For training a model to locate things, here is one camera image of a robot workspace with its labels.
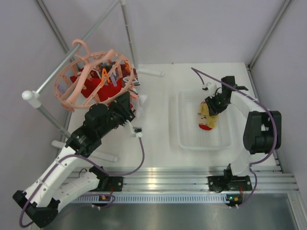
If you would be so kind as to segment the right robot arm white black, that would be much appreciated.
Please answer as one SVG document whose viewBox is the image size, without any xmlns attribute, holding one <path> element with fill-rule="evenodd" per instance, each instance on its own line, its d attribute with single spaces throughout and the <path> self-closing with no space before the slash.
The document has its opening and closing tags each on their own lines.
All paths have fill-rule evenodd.
<svg viewBox="0 0 307 230">
<path fill-rule="evenodd" d="M 251 156 L 256 153 L 271 154 L 281 145 L 282 116 L 278 111 L 270 111 L 256 99 L 247 94 L 245 86 L 238 86 L 233 76 L 220 80 L 222 91 L 205 99 L 208 106 L 207 117 L 214 117 L 224 112 L 231 104 L 246 118 L 243 134 L 244 149 L 230 163 L 222 176 L 208 178 L 209 190 L 251 191 L 249 177 L 252 162 Z"/>
</svg>

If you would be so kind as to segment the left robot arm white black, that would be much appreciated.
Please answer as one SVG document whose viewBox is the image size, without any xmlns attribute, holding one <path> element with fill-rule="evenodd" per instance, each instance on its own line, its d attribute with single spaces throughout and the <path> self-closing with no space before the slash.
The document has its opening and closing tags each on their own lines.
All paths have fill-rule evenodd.
<svg viewBox="0 0 307 230">
<path fill-rule="evenodd" d="M 93 189 L 104 190 L 108 178 L 90 172 L 84 182 L 73 187 L 61 185 L 79 165 L 101 145 L 101 140 L 113 129 L 127 125 L 135 118 L 130 105 L 130 93 L 116 97 L 109 105 L 96 103 L 84 115 L 83 124 L 72 132 L 58 157 L 27 189 L 14 193 L 14 201 L 40 228 L 49 225 L 68 203 Z"/>
</svg>

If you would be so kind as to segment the yellow sock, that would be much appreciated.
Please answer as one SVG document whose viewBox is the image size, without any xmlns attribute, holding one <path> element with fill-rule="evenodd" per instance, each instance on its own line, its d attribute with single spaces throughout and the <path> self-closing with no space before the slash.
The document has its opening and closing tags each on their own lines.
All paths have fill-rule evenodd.
<svg viewBox="0 0 307 230">
<path fill-rule="evenodd" d="M 218 121 L 218 115 L 210 115 L 209 107 L 206 102 L 202 102 L 199 108 L 199 125 L 206 126 L 207 130 L 211 130 L 216 127 Z"/>
</svg>

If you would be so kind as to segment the pink round clip hanger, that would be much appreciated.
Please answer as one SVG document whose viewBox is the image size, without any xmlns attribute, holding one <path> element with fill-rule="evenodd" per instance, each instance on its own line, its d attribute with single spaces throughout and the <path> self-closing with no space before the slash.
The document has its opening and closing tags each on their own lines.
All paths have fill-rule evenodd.
<svg viewBox="0 0 307 230">
<path fill-rule="evenodd" d="M 113 49 L 91 52 L 81 39 L 75 39 L 73 45 L 84 47 L 86 54 L 75 54 L 77 59 L 56 78 L 54 94 L 65 109 L 73 112 L 94 103 L 109 105 L 124 93 L 132 100 L 139 98 L 136 70 L 127 57 Z"/>
</svg>

